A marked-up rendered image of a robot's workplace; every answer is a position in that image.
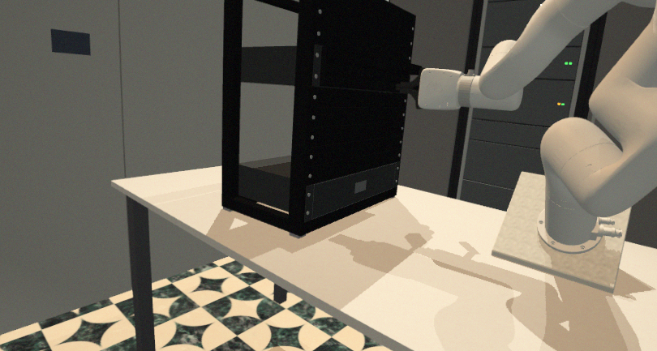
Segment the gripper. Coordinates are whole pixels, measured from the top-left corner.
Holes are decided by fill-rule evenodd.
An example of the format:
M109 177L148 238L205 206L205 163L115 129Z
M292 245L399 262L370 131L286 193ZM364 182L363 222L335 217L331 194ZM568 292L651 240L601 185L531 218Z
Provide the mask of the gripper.
M399 87L396 90L409 93L415 99L416 109L460 109L457 94L463 76L460 71L421 67L419 76L411 82L396 84ZM419 91L416 92L413 88L417 84Z

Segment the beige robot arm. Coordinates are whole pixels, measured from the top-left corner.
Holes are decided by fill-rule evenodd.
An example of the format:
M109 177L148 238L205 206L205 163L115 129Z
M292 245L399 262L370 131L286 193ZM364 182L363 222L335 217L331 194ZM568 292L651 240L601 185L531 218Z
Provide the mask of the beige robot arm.
M481 75L468 70L458 88L461 107L518 109L523 88L619 2L655 8L589 99L590 111L623 152L583 118L554 123L541 141L545 209L537 230L544 243L566 254L592 250L603 236L621 238L621 229L600 226L615 220L602 217L627 210L657 187L657 0L546 0L517 42L499 43Z

